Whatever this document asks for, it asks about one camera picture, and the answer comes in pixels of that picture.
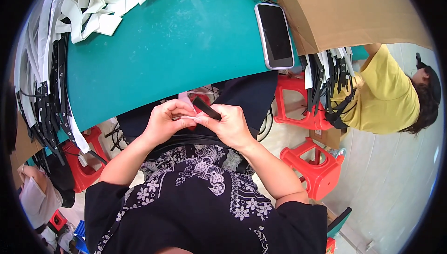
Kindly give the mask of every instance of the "hand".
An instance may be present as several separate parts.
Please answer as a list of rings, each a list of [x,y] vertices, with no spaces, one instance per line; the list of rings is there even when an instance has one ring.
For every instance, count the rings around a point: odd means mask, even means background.
[[[148,126],[142,136],[148,144],[155,147],[167,141],[177,131],[186,127],[196,126],[193,119],[177,119],[183,115],[196,116],[194,108],[182,100],[168,100],[164,104],[154,107],[149,118]]]
[[[211,105],[211,108],[221,115],[220,122],[203,112],[199,113],[194,120],[215,132],[224,144],[241,151],[256,141],[250,134],[240,106]]]
[[[22,180],[23,183],[25,183],[25,179],[26,179],[26,175],[25,173],[23,173],[23,168],[25,167],[25,164],[21,165],[18,169],[17,172],[19,173],[20,179]]]

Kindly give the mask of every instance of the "yellow shirt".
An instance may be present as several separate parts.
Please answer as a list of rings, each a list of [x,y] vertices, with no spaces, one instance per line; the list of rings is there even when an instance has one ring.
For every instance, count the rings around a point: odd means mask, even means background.
[[[357,91],[344,112],[353,109],[340,116],[348,126],[374,134],[390,134],[416,122],[419,115],[416,90],[385,44],[374,57],[368,58],[360,74],[356,73],[353,86]],[[332,106],[349,94],[346,88],[337,94],[336,87]]]

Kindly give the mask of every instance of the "woman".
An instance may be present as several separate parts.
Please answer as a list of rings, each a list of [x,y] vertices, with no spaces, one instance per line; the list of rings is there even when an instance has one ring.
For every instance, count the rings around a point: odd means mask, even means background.
[[[196,115],[176,99],[155,106],[143,133],[109,162],[100,182],[87,189],[89,251],[323,254],[327,209],[308,204],[293,170],[257,142],[248,128],[260,128],[276,80],[276,72],[264,72],[226,82],[211,106],[221,121]],[[219,104],[223,102],[235,106]],[[172,120],[183,115],[194,119]],[[196,125],[189,138],[198,144],[188,144],[190,139],[176,134]],[[184,145],[165,147],[172,135]],[[160,152],[156,148],[166,149],[153,156]],[[245,160],[249,165],[236,172]],[[148,178],[129,189],[140,167]],[[251,179],[254,172],[276,199],[275,207],[258,192]]]
[[[332,107],[338,108],[340,115],[327,113],[328,121],[337,128],[375,134],[417,134],[433,124],[441,101],[441,85],[433,69],[418,59],[418,70],[410,78],[385,44],[364,47],[369,57],[353,78],[354,98],[349,96],[350,90],[335,94]]]
[[[36,167],[23,164],[17,172],[23,182],[20,203],[33,229],[41,234],[54,212],[62,206],[62,196],[48,176]]]

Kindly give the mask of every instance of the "phone screen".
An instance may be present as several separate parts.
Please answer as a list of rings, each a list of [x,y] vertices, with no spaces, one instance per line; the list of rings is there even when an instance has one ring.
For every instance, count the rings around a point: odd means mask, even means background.
[[[257,5],[271,67],[292,67],[292,49],[282,8]]]

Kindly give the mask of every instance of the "white shirt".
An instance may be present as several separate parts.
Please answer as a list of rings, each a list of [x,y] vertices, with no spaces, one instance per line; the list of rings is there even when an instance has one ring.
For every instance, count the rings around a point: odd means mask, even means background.
[[[62,206],[62,196],[47,178],[47,190],[44,193],[34,178],[26,177],[23,190],[19,196],[26,216],[34,229],[50,221],[56,210]]]

